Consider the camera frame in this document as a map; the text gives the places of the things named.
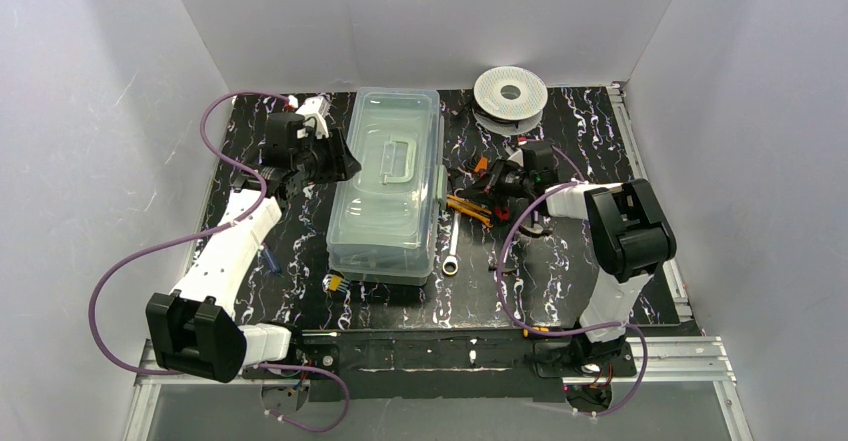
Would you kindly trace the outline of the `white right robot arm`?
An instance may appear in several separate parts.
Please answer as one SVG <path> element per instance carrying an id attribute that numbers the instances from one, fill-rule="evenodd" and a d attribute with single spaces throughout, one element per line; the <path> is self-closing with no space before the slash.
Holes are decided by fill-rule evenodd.
<path id="1" fill-rule="evenodd" d="M 511 235 L 534 213 L 587 222 L 599 272 L 586 308 L 567 333 L 583 350 L 617 347 L 644 286 L 675 257 L 676 238 L 648 180 L 564 181 L 558 164 L 566 158 L 548 141 L 526 141 L 495 160 L 462 194 L 496 208 L 511 199 L 527 201 Z"/>

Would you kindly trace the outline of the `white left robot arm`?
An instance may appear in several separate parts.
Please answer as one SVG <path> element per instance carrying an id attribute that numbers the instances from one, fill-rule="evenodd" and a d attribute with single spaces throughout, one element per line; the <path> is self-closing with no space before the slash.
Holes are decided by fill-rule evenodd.
<path id="1" fill-rule="evenodd" d="M 288 357 L 285 324 L 240 326 L 235 300 L 286 203 L 306 187 L 351 179 L 361 169 L 343 132 L 321 112 L 271 114 L 266 136 L 231 185 L 218 232 L 167 293 L 155 293 L 146 320 L 157 365 L 227 383 L 244 368 Z"/>

